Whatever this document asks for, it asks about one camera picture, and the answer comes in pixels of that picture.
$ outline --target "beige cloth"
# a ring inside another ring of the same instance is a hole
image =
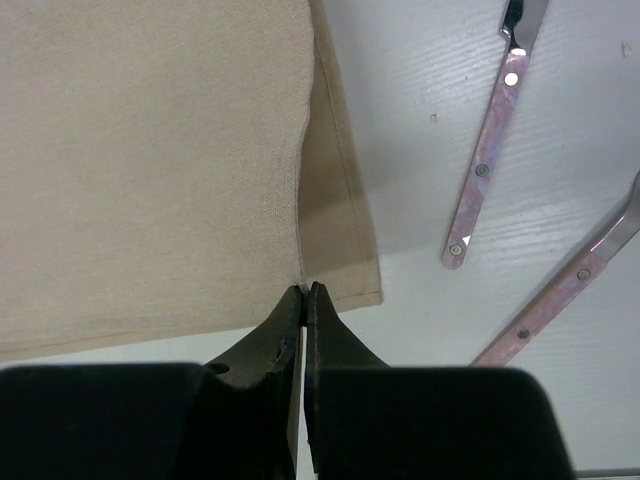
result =
[[[315,279],[379,302],[315,2],[300,179],[305,0],[2,0],[0,360],[255,325]]]

